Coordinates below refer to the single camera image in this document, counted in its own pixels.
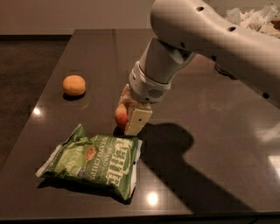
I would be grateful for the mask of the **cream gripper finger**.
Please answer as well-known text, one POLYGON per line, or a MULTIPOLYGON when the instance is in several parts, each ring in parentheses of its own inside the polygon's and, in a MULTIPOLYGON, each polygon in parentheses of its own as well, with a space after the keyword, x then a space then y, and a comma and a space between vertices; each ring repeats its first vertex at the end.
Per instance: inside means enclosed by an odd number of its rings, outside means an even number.
POLYGON ((132 98, 130 92, 130 85, 126 84, 122 90, 119 102, 119 106, 125 107, 126 109, 132 108, 135 105, 135 101, 132 98))
POLYGON ((137 136, 152 115, 150 104, 130 105, 128 110, 128 122, 124 134, 126 136, 137 136))

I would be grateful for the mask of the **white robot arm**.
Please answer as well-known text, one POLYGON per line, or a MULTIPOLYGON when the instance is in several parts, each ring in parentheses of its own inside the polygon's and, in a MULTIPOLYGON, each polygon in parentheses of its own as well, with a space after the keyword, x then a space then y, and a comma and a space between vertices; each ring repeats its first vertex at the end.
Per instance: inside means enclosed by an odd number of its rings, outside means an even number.
POLYGON ((275 5, 221 17, 202 0, 157 0, 150 23, 155 36, 129 74, 115 112, 126 136, 137 135, 149 121, 151 104, 161 102, 175 73, 196 54, 268 99, 280 104, 279 33, 270 30, 275 5))

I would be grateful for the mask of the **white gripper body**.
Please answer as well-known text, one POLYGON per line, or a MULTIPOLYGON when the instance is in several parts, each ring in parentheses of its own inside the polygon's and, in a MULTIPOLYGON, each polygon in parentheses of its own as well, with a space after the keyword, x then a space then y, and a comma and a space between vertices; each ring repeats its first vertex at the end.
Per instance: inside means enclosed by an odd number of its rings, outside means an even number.
POLYGON ((171 84, 162 84, 148 78, 140 68, 137 61, 129 74, 129 89, 131 97, 141 103, 158 103, 161 102, 171 84))

